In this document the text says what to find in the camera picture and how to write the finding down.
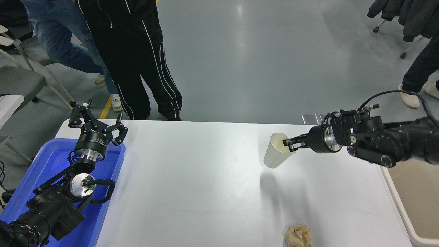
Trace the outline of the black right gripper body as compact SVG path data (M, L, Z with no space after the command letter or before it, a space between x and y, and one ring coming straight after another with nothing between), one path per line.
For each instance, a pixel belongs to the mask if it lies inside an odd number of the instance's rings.
M307 146L316 153L326 153L327 146L325 144L325 126L314 126L309 130L307 135Z

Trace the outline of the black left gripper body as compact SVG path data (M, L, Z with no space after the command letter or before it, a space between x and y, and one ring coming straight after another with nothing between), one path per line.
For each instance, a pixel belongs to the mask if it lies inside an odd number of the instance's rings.
M91 150L100 156L105 156L111 139L113 139L112 133L98 132L93 129L82 130L74 148L74 153L80 156L86 150Z

